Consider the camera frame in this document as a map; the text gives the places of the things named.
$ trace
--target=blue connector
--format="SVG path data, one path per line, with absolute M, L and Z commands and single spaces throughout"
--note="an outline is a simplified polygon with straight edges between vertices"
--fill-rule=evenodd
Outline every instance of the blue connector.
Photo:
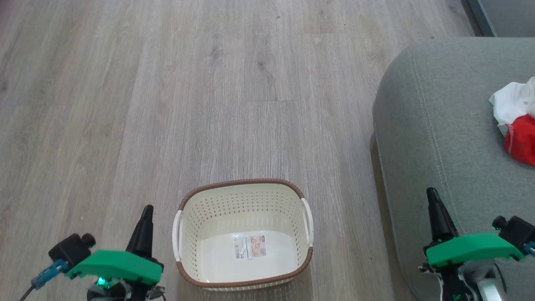
M 535 257 L 535 242 L 525 244 L 524 252 Z
M 47 282 L 52 280 L 52 278 L 59 275 L 64 270 L 67 270 L 67 263 L 63 259 L 58 259 L 51 266 L 44 269 L 36 278 L 33 278 L 31 283 L 35 287 L 35 290 L 42 288 Z

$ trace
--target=white cloth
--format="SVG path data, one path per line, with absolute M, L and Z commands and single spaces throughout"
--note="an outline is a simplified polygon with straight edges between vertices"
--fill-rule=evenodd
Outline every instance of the white cloth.
M 529 114 L 535 118 L 535 77 L 525 84 L 509 83 L 492 94 L 488 101 L 494 106 L 494 118 L 505 136 L 507 124 L 512 124 L 517 117 Z

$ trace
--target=red cloth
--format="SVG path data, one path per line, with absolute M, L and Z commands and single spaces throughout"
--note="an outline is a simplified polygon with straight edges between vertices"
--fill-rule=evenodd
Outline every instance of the red cloth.
M 507 126 L 505 150 L 520 162 L 535 165 L 535 119 L 526 114 Z

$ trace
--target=basket handle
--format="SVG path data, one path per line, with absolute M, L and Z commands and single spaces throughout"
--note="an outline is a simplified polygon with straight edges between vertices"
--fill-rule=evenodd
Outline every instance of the basket handle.
M 180 261 L 179 245 L 182 244 L 182 235 L 180 237 L 178 237 L 181 213 L 182 213 L 182 210 L 178 210 L 177 214 L 174 216 L 174 221 L 173 221 L 173 237 L 172 237 L 172 239 L 173 239 L 173 254 L 174 254 L 174 258 L 177 260 L 177 262 Z
M 308 245 L 312 247 L 312 244 L 314 243 L 314 221 L 312 220 L 312 211 L 310 210 L 310 206 L 308 205 L 307 200 L 304 198 L 301 199 L 303 201 L 304 210 L 307 214 L 307 224 L 308 224 Z

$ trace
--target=brown basket rim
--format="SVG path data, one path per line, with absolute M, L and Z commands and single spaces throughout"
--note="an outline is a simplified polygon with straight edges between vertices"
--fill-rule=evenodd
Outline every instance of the brown basket rim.
M 243 184 L 282 184 L 290 187 L 297 193 L 300 199 L 304 198 L 303 193 L 297 186 L 295 186 L 293 183 L 290 183 L 286 180 L 282 179 L 249 179 L 249 180 L 234 180 L 234 181 L 226 181 L 221 183 L 215 183 L 210 185 L 201 186 L 199 188 L 193 189 L 190 193 L 188 193 L 180 203 L 180 206 L 178 207 L 178 210 L 184 210 L 186 207 L 187 202 L 196 194 L 198 194 L 201 191 L 214 189 L 214 188 L 221 188 L 221 187 L 227 187 L 227 186 L 235 186 L 235 185 L 243 185 Z
M 227 181 L 227 182 L 221 182 L 221 183 L 215 183 L 210 184 L 206 186 L 201 186 L 199 188 L 193 189 L 190 193 L 188 193 L 182 202 L 180 203 L 180 206 L 178 207 L 178 210 L 184 210 L 186 207 L 187 202 L 197 193 L 201 191 L 205 191 L 208 189 L 214 189 L 214 188 L 220 188 L 220 187 L 226 187 L 226 186 L 234 186 L 234 185 L 242 185 L 242 184 L 282 184 L 290 187 L 297 193 L 297 196 L 299 196 L 300 199 L 304 198 L 303 193 L 297 186 L 295 186 L 293 183 L 288 182 L 286 180 L 282 179 L 248 179 L 248 180 L 234 180 L 234 181 Z M 195 279 L 193 279 L 184 269 L 184 266 L 182 265 L 181 261 L 177 261 L 177 268 L 180 272 L 180 275 L 186 279 L 189 283 L 201 287 L 201 288 L 236 288 L 236 287 L 248 287 L 252 285 L 260 285 L 260 284 L 266 284 L 271 282 L 277 282 L 289 278 L 293 278 L 308 266 L 310 261 L 312 260 L 312 253 L 314 251 L 314 248 L 309 246 L 307 257 L 305 258 L 303 264 L 299 268 L 297 268 L 295 271 L 287 274 L 282 274 L 279 276 L 269 277 L 269 278 L 263 278 L 263 279 L 257 279 L 257 280 L 251 280 L 251 281 L 240 281 L 240 282 L 216 282 L 216 283 L 206 283 L 206 282 L 200 282 Z
M 303 264 L 299 268 L 297 268 L 295 271 L 293 271 L 291 273 L 282 274 L 282 275 L 279 275 L 279 276 L 274 276 L 274 277 L 269 277 L 269 278 L 251 280 L 251 281 L 210 282 L 210 283 L 200 282 L 200 281 L 197 281 L 197 280 L 191 278 L 191 276 L 188 275 L 188 273 L 184 269 L 184 266 L 182 265 L 181 261 L 177 261 L 177 268 L 178 268 L 178 271 L 180 272 L 180 275 L 182 275 L 182 277 L 184 277 L 187 282 L 195 285 L 196 287 L 201 287 L 201 288 L 249 287 L 249 286 L 252 286 L 252 285 L 261 285 L 261 284 L 266 284 L 266 283 L 271 283 L 271 282 L 277 282 L 277 281 L 293 278 L 293 277 L 299 275 L 302 271 L 304 271 L 304 269 L 307 268 L 308 264 L 312 260 L 312 253 L 313 252 L 314 252 L 314 248 L 313 247 L 308 247 L 307 257 L 305 258 Z

